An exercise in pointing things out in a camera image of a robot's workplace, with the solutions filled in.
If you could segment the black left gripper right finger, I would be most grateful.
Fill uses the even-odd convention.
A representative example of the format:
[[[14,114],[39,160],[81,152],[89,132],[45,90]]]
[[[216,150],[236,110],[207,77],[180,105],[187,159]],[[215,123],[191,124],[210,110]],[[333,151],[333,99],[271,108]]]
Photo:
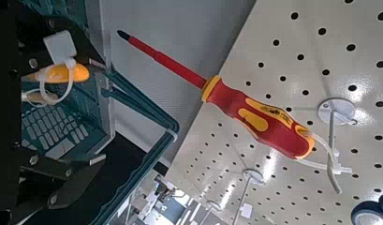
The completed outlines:
[[[20,167],[19,204],[34,202],[51,210],[70,206],[88,188],[105,160],[105,154],[69,159],[29,157]]]

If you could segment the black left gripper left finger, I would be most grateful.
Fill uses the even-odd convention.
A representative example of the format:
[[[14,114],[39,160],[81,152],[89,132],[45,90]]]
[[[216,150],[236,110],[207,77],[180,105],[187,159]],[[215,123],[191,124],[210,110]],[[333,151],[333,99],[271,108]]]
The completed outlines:
[[[35,72],[52,64],[43,38],[67,30],[75,44],[75,60],[88,68],[90,62],[104,66],[105,62],[83,30],[64,17],[38,17],[31,22],[17,22],[18,39],[23,44],[19,49],[20,70],[23,74]]]

